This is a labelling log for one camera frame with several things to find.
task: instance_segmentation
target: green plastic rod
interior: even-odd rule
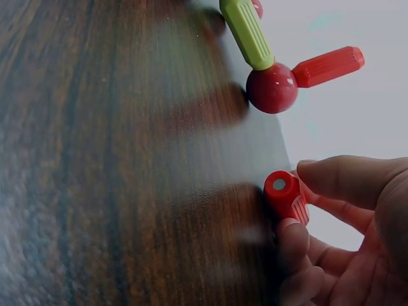
[[[245,61],[253,70],[266,70],[275,63],[259,17],[251,0],[220,0],[219,6]]]

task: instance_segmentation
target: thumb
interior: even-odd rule
[[[387,184],[408,169],[408,158],[336,156],[300,162],[299,178],[316,194],[374,210]]]

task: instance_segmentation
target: red plastic rod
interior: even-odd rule
[[[293,218],[304,225],[309,222],[309,210],[297,177],[286,171],[275,171],[265,180],[266,202],[279,219]]]
[[[344,47],[301,62],[293,70],[299,87],[309,88],[359,70],[363,53],[357,47]]]

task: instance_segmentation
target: red plastic ball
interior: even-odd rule
[[[293,105],[298,96],[298,84],[292,71],[275,62],[271,68],[253,70],[247,80],[249,101],[262,112],[280,113]]]
[[[261,19],[262,16],[263,16],[263,7],[262,7],[261,2],[259,0],[252,0],[252,4],[255,7],[255,10],[256,10],[256,13],[259,16],[259,19]]]

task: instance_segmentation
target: fingernail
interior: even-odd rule
[[[299,161],[298,167],[299,166],[302,167],[302,166],[305,166],[307,164],[312,164],[312,163],[315,163],[315,162],[316,161],[314,161],[313,159],[304,159],[303,161]]]
[[[286,218],[284,220],[282,220],[277,229],[276,229],[276,235],[279,237],[282,235],[283,231],[290,225],[292,224],[296,224],[296,223],[300,223],[298,220],[293,219],[293,218]]]
[[[298,164],[310,164],[310,163],[315,163],[316,161],[313,159],[302,159],[301,161],[299,161]]]

